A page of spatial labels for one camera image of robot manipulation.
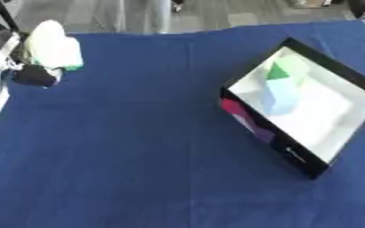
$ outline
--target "shoe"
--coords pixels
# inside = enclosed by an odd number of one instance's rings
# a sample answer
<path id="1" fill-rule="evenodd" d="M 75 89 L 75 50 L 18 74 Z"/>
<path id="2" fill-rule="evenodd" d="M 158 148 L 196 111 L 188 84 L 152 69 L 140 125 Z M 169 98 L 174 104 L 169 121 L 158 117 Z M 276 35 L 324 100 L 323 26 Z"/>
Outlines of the shoe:
<path id="1" fill-rule="evenodd" d="M 182 4 L 172 3 L 172 11 L 173 12 L 180 12 L 183 9 Z"/>

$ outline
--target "box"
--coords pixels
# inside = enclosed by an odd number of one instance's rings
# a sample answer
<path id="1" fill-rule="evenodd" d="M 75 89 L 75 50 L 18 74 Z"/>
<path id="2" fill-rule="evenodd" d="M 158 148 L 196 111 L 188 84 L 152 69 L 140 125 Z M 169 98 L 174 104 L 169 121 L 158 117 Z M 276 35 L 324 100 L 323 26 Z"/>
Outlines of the box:
<path id="1" fill-rule="evenodd" d="M 315 178 L 365 122 L 365 77 L 289 38 L 227 82 L 220 105 Z"/>

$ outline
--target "black object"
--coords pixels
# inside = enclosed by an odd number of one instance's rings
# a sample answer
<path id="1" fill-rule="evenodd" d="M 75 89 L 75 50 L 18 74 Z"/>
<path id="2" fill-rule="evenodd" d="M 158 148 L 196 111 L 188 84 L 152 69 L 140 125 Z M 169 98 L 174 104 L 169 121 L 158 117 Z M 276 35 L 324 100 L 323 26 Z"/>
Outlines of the black object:
<path id="1" fill-rule="evenodd" d="M 13 81 L 27 86 L 51 87 L 56 83 L 56 78 L 42 66 L 25 65 L 22 70 L 15 72 Z"/>
<path id="2" fill-rule="evenodd" d="M 247 72 L 255 69 L 258 65 L 270 58 L 282 47 L 290 48 L 294 52 L 314 61 L 323 68 L 332 71 L 343 79 L 365 90 L 365 76 L 292 38 L 285 40 L 277 48 L 271 50 L 265 56 L 262 56 L 261 58 L 254 61 L 253 64 L 250 65 Z M 255 132 L 255 135 L 265 143 L 268 143 L 274 150 L 278 151 L 288 161 L 303 170 L 311 178 L 318 177 L 333 164 L 338 153 L 335 154 L 330 162 L 325 162 L 305 148 L 300 142 L 296 141 L 293 137 L 274 125 L 268 118 L 263 116 L 246 102 L 242 101 L 232 91 L 230 91 L 229 88 L 237 83 L 240 79 L 242 79 L 242 76 L 233 78 L 221 89 L 220 103 L 225 110 L 228 111 L 228 109 L 225 108 L 226 101 L 238 104 L 239 107 L 243 109 L 248 119 L 252 122 L 249 123 L 250 121 L 247 121 L 247 124 L 252 128 L 253 132 Z"/>
<path id="3" fill-rule="evenodd" d="M 347 2 L 356 18 L 360 18 L 365 13 L 365 0 L 348 0 Z"/>

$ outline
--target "blue tablecloth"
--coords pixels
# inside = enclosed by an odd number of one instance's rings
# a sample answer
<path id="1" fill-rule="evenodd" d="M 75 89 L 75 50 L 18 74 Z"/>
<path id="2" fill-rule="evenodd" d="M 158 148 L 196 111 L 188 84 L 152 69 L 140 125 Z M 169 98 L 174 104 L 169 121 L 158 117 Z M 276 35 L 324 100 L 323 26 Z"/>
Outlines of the blue tablecloth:
<path id="1" fill-rule="evenodd" d="M 365 228 L 365 126 L 310 181 L 217 106 L 219 87 L 292 36 L 365 74 L 365 25 L 78 35 L 85 68 L 11 85 L 0 227 Z"/>

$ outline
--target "floor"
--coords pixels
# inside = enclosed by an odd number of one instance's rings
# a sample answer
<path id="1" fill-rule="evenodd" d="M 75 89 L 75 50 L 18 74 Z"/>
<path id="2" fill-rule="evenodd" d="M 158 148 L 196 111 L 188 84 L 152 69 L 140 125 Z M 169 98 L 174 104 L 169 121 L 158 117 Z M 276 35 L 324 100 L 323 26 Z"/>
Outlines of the floor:
<path id="1" fill-rule="evenodd" d="M 62 22 L 68 32 L 116 32 L 117 0 L 13 0 L 7 7 L 24 30 L 47 19 Z M 126 0 L 126 32 L 145 33 L 145 0 Z M 345 4 L 319 9 L 295 9 L 297 0 L 186 0 L 172 18 L 172 33 L 226 29 L 242 25 L 351 20 Z"/>

